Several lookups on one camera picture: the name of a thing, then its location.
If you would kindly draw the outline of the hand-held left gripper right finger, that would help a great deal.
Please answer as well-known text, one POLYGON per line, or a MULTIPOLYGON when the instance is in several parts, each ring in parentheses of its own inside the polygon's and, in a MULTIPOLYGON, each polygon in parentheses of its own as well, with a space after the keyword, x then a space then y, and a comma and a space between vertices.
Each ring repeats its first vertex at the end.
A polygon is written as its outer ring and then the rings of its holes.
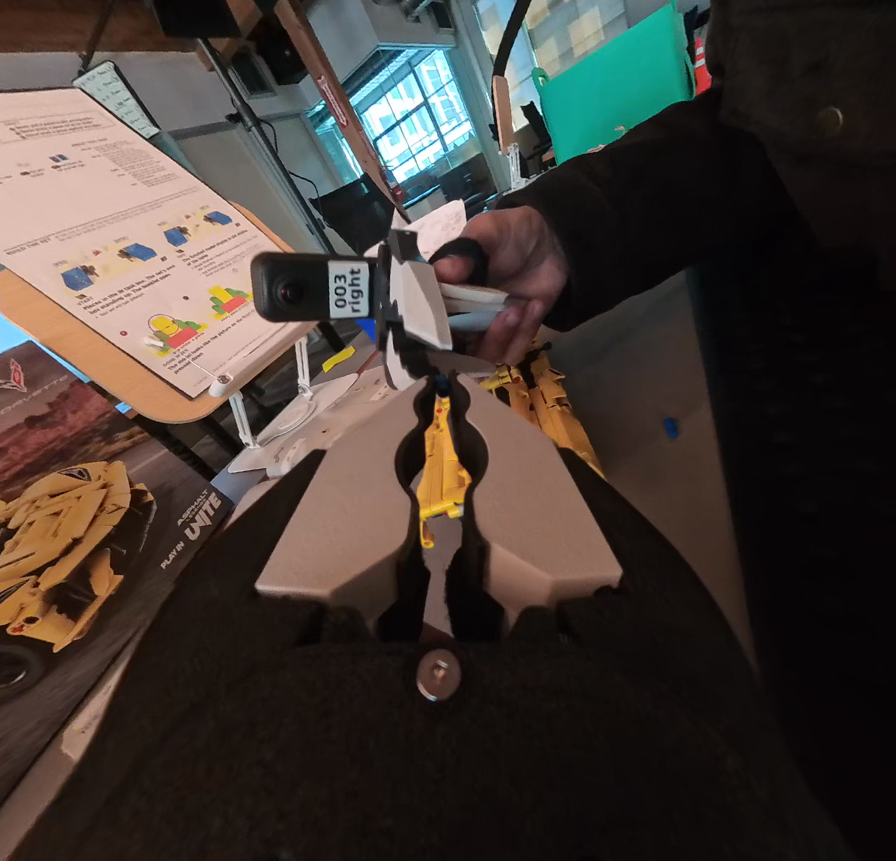
POLYGON ((452 427, 472 481, 450 564, 456 639, 498 639, 520 614, 617 588, 623 570, 574 476, 605 487, 467 376, 451 377, 452 427))

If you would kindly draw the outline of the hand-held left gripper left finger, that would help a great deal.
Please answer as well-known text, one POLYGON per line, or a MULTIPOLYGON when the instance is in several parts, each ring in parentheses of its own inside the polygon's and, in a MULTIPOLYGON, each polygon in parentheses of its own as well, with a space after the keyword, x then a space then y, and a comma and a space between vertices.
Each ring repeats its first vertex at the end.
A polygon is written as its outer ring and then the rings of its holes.
POLYGON ((381 639, 420 638, 430 573, 410 484, 432 412, 426 378, 308 455, 314 474, 255 581, 258 594, 354 609, 381 639))

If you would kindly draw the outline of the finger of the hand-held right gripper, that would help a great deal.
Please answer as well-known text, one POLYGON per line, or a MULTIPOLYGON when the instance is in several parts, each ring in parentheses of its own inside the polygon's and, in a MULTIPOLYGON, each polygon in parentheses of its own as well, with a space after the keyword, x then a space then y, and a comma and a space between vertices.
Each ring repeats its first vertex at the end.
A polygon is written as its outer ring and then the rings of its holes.
POLYGON ((424 261, 391 263, 391 301, 404 332, 433 350, 452 350, 453 336, 434 268, 424 261))
POLYGON ((422 378, 412 374, 409 364, 401 361, 394 346, 387 346, 384 351, 384 367, 387 383, 395 391, 405 391, 422 378))

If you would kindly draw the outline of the yellow fender piece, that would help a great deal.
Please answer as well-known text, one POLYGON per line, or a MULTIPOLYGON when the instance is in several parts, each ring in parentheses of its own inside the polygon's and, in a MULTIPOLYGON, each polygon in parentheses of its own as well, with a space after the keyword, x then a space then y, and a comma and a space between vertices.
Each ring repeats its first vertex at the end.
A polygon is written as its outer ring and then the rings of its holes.
POLYGON ((431 519, 463 516, 466 491, 472 481, 454 447, 451 411, 450 397, 436 394, 432 422, 424 435, 425 462, 417 488, 420 543, 424 549, 434 547, 431 519))

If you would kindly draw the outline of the person's right forearm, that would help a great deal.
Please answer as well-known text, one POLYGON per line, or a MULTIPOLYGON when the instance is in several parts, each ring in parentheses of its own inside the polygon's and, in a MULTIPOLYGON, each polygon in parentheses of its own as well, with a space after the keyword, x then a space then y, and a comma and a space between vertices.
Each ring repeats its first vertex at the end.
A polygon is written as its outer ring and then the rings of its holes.
POLYGON ((562 259, 546 325, 570 330, 698 264, 742 262, 804 223, 758 138, 722 119, 722 90, 671 105, 603 150, 504 199, 562 259))

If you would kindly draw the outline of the grey desk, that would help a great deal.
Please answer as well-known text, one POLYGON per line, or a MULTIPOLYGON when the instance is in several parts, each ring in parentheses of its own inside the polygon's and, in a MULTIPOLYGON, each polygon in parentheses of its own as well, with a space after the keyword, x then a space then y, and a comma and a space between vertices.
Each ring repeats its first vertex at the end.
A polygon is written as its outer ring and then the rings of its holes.
POLYGON ((609 486, 691 566, 754 659, 686 276, 559 335, 560 370, 609 486), (669 441, 662 419, 679 420, 669 441))

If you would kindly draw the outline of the person's right hand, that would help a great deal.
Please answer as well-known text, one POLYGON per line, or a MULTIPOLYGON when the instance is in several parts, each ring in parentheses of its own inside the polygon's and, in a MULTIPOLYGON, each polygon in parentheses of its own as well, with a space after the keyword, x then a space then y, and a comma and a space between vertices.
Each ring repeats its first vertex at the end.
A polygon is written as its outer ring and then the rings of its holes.
POLYGON ((566 256, 545 218, 528 205, 479 214, 462 236, 481 245, 487 283, 510 299, 474 355, 496 364, 520 362, 566 286, 566 256))

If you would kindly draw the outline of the printed white paper bag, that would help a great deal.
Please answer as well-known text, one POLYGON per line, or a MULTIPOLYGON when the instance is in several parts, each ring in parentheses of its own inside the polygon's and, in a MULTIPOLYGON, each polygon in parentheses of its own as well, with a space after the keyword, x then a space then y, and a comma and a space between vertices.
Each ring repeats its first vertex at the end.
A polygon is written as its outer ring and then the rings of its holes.
POLYGON ((429 261, 444 244, 461 236, 466 222, 464 202, 456 199, 408 224, 407 229, 417 235, 420 255, 429 261))

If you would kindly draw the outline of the black monitor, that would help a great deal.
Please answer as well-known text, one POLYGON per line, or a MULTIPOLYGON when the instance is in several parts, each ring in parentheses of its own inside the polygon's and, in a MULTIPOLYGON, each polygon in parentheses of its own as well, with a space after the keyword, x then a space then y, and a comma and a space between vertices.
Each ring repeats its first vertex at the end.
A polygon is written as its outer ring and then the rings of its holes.
POLYGON ((323 196, 311 205, 356 252, 366 252, 388 237, 394 207, 368 174, 323 196))

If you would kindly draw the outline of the black pipe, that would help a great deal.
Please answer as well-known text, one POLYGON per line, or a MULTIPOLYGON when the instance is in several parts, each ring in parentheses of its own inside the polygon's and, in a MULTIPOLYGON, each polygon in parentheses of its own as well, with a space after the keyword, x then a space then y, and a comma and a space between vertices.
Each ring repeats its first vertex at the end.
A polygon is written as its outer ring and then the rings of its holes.
POLYGON ((214 73, 224 85, 230 96, 231 102, 235 107, 235 111, 239 115, 240 122, 252 136, 263 159, 272 169, 276 180, 280 183, 280 187, 284 190, 285 195, 290 198, 291 203, 301 212, 306 227, 315 236, 320 248, 323 251, 330 253, 330 255, 334 255, 337 250, 330 241, 330 237, 325 228, 321 226, 314 210, 302 196, 300 190, 289 175, 278 152, 275 150, 274 145, 265 133, 262 122, 252 109, 251 105, 241 94, 237 83, 231 78, 227 66, 221 62, 215 48, 210 45, 206 38, 197 39, 197 45, 208 58, 214 73))

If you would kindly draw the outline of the brick set box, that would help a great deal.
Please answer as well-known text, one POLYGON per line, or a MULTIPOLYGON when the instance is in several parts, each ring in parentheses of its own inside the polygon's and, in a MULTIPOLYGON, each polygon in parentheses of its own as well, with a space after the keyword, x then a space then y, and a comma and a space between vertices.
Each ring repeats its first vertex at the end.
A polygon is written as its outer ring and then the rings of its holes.
POLYGON ((232 507, 37 344, 2 352, 2 799, 232 507))

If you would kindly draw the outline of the black fleece-lined jacket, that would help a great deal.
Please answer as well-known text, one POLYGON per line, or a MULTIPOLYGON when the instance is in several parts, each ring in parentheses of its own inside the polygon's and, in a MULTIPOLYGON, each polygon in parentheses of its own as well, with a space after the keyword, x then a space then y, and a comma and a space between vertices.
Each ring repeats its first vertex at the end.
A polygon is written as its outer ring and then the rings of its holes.
POLYGON ((792 200, 705 270, 756 651, 807 778, 894 802, 894 0, 711 0, 721 116, 792 200))

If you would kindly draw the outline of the wooden post with red sign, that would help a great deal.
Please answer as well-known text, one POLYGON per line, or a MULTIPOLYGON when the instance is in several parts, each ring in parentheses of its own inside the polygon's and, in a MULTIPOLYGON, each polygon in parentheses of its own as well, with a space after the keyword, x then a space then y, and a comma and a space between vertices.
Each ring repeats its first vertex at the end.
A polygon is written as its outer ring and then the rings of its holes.
POLYGON ((358 164, 370 177, 376 188, 392 204, 398 212, 399 218, 409 224, 408 212, 388 183, 383 163, 364 131, 364 127, 350 103, 350 98, 338 80, 308 16, 292 0, 277 0, 273 11, 295 46, 358 164))

